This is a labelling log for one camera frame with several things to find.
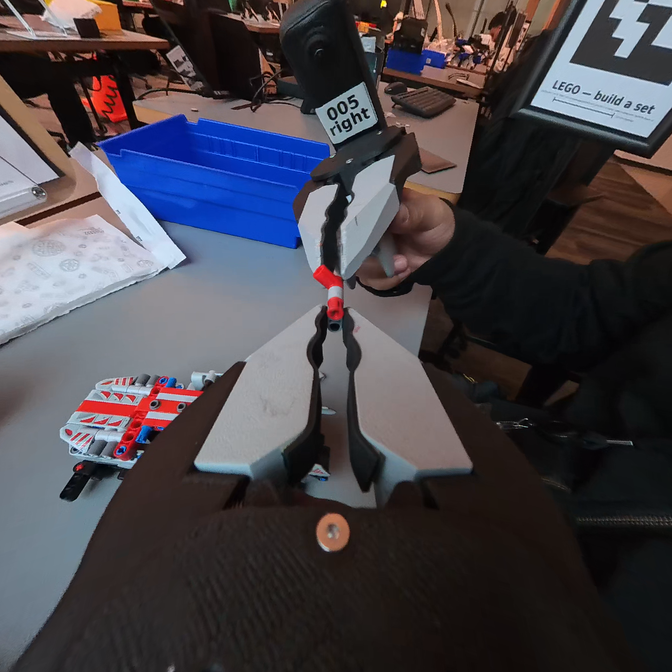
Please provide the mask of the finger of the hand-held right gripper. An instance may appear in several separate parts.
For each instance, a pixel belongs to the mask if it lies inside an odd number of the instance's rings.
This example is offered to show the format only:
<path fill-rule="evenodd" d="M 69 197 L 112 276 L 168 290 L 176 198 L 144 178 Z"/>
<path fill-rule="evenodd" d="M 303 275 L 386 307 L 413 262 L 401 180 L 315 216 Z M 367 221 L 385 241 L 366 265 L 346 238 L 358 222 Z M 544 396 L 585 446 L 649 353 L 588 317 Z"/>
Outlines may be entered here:
<path fill-rule="evenodd" d="M 337 269 L 350 279 L 373 252 L 399 209 L 397 187 L 391 181 L 393 155 L 379 159 L 355 176 L 349 195 L 337 185 L 345 202 L 337 214 Z"/>
<path fill-rule="evenodd" d="M 324 264 L 324 230 L 328 210 L 337 197 L 338 189 L 336 184 L 318 185 L 308 181 L 293 202 L 302 246 L 312 272 Z"/>

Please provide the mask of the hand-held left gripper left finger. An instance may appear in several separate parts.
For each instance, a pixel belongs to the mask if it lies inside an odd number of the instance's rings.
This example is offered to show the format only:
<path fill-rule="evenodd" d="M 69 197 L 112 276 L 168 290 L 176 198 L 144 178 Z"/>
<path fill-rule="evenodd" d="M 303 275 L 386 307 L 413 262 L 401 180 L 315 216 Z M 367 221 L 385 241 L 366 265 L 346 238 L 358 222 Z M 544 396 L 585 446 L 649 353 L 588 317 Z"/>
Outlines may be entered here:
<path fill-rule="evenodd" d="M 326 307 L 253 352 L 194 460 L 203 473 L 298 484 L 318 461 Z"/>

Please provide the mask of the red and white lego piece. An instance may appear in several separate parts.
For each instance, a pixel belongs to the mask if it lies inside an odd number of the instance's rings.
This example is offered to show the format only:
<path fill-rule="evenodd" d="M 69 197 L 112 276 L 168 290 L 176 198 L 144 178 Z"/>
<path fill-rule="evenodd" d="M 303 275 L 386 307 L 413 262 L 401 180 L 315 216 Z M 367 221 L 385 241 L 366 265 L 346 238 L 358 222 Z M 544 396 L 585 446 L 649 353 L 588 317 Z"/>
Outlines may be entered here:
<path fill-rule="evenodd" d="M 343 279 L 324 264 L 316 268 L 313 277 L 327 290 L 327 326 L 331 332 L 338 332 L 345 314 Z"/>

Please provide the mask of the person's right forearm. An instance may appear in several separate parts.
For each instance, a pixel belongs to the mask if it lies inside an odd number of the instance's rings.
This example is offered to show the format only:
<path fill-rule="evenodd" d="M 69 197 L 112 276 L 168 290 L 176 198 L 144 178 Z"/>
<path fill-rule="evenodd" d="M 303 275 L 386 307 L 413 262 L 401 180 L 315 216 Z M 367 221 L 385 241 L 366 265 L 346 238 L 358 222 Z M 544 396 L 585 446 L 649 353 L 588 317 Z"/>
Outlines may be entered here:
<path fill-rule="evenodd" d="M 529 364 L 671 384 L 670 240 L 574 264 L 453 211 L 449 243 L 408 277 L 453 319 Z"/>

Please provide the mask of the red grey lego vehicle model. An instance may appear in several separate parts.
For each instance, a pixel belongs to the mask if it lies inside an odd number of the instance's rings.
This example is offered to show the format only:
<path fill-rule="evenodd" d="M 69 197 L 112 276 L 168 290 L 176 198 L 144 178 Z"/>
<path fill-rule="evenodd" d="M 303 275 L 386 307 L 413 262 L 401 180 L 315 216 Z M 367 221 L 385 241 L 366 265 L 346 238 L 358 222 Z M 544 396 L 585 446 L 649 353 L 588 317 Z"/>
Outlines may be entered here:
<path fill-rule="evenodd" d="M 77 500 L 91 481 L 122 481 L 150 443 L 221 376 L 193 372 L 187 385 L 148 374 L 97 382 L 60 428 L 60 439 L 77 460 L 60 499 Z"/>

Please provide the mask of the person's right hand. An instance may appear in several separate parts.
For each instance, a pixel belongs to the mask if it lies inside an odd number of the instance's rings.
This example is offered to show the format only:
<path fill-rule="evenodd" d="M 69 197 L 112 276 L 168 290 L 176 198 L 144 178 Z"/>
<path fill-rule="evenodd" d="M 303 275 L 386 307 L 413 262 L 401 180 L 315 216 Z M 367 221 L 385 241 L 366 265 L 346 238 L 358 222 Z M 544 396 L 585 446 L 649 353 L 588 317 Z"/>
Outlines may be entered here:
<path fill-rule="evenodd" d="M 399 211 L 388 228 L 397 250 L 393 275 L 387 276 L 381 263 L 369 257 L 358 269 L 358 282 L 371 290 L 392 290 L 441 252 L 455 231 L 451 205 L 440 197 L 403 189 Z"/>

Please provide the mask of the brown leather pad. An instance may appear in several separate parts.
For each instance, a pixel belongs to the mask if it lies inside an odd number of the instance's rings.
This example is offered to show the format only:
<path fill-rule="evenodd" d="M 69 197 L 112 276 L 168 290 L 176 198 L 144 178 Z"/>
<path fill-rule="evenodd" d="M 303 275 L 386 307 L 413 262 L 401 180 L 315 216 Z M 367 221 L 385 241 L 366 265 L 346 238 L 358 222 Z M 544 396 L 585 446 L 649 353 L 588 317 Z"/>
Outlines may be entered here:
<path fill-rule="evenodd" d="M 426 174 L 436 174 L 457 167 L 457 164 L 453 161 L 438 156 L 424 148 L 419 149 L 419 157 L 421 159 L 421 170 Z"/>

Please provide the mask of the black monitor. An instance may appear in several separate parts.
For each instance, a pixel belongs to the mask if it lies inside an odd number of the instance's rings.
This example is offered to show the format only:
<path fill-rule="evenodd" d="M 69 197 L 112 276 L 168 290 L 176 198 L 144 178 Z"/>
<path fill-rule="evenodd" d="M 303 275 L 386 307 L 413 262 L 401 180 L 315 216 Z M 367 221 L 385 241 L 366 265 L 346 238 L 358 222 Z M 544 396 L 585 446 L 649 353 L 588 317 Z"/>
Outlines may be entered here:
<path fill-rule="evenodd" d="M 243 21 L 215 9 L 207 11 L 214 49 L 214 91 L 252 102 L 264 85 L 258 45 Z"/>

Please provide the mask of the blue storage bins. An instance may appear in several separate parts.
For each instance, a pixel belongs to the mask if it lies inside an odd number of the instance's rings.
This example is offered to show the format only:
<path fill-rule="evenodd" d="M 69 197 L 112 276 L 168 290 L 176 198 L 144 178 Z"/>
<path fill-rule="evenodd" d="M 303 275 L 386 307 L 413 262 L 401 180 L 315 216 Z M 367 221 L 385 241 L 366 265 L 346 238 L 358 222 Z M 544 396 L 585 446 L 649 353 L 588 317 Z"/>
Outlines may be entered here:
<path fill-rule="evenodd" d="M 446 66 L 448 55 L 448 52 L 434 49 L 424 49 L 420 53 L 415 53 L 390 47 L 384 67 L 419 75 L 426 66 L 443 69 Z"/>

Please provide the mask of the blue plastic bin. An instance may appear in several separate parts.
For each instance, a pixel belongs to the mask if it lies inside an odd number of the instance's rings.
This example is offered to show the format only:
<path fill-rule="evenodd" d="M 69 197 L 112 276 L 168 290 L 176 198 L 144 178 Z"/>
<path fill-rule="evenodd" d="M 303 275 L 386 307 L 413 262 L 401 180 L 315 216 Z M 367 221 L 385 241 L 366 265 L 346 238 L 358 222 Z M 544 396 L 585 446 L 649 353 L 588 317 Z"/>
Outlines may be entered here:
<path fill-rule="evenodd" d="M 184 115 L 99 143 L 118 178 L 157 220 L 296 249 L 293 202 L 323 142 Z"/>

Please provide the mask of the black white printed card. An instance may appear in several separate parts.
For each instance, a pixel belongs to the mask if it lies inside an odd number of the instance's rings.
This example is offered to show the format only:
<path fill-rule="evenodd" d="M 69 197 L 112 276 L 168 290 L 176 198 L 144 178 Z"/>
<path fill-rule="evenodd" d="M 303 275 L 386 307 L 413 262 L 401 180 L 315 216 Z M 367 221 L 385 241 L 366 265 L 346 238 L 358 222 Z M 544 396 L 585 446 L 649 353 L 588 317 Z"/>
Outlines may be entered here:
<path fill-rule="evenodd" d="M 204 90 L 204 84 L 193 63 L 180 45 L 172 47 L 171 50 L 167 51 L 165 57 L 189 90 L 196 93 L 201 93 Z"/>

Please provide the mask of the narrow white paper bag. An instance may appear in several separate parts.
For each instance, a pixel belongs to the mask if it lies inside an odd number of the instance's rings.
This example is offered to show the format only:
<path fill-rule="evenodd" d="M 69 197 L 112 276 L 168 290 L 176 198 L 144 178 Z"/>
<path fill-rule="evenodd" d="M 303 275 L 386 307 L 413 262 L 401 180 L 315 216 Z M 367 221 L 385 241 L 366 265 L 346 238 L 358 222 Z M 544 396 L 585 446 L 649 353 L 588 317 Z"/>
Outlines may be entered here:
<path fill-rule="evenodd" d="M 96 180 L 99 193 L 139 245 L 166 268 L 175 268 L 186 260 L 186 255 L 147 207 L 102 160 L 99 150 L 91 150 L 79 143 L 71 149 L 70 156 Z"/>

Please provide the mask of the wooden table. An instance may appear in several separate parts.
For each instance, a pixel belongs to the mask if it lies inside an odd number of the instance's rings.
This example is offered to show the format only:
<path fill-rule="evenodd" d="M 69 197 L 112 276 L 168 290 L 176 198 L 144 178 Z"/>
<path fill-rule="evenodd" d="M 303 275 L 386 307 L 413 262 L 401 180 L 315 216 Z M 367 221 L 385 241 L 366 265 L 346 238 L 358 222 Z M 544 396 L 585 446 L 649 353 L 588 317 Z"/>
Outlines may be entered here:
<path fill-rule="evenodd" d="M 1 17 L 2 53 L 60 53 L 64 55 L 95 53 L 97 59 L 80 65 L 88 76 L 113 75 L 127 119 L 132 130 L 144 126 L 137 118 L 135 95 L 130 81 L 130 69 L 121 61 L 120 54 L 128 51 L 162 51 L 170 49 L 167 40 L 135 31 L 116 31 L 99 38 L 82 38 L 77 32 L 57 29 L 36 18 L 33 24 L 16 17 Z"/>

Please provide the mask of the black framed marker sign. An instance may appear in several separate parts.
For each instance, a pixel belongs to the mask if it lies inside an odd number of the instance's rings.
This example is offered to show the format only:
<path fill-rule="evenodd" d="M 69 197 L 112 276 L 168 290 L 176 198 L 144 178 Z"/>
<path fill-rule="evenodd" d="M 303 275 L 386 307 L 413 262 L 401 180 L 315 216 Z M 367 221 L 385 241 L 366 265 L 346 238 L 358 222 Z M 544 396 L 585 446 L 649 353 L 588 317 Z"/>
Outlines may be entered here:
<path fill-rule="evenodd" d="M 511 116 L 651 158 L 671 135 L 671 2 L 570 2 Z"/>

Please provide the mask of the wooden stand with paper sheet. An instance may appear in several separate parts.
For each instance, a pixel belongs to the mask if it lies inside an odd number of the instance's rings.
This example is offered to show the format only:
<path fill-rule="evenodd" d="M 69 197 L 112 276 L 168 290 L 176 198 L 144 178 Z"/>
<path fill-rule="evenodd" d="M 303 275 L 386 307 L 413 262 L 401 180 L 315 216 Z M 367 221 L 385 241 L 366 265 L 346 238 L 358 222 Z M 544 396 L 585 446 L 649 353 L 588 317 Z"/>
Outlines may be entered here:
<path fill-rule="evenodd" d="M 34 113 L 1 80 L 1 158 L 33 179 L 45 197 L 29 207 L 6 212 L 1 223 L 30 225 L 100 197 L 96 180 L 49 135 Z"/>

